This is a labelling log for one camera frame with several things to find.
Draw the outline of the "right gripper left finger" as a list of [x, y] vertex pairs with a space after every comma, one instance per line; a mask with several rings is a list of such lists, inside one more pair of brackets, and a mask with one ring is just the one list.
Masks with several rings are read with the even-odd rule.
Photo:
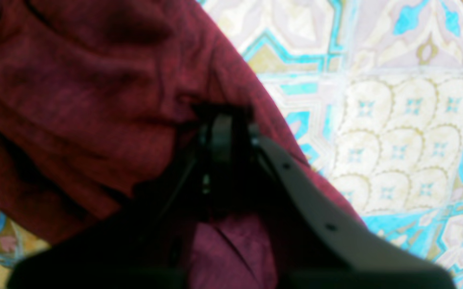
[[195, 227], [232, 184], [234, 109], [201, 110], [204, 125], [154, 181], [110, 218], [21, 261], [8, 289], [185, 289]]

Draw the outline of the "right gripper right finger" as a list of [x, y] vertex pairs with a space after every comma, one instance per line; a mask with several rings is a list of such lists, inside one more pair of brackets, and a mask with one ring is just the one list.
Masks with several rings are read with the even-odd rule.
[[370, 233], [312, 184], [250, 116], [234, 113], [237, 208], [268, 229], [278, 289], [453, 289], [450, 275]]

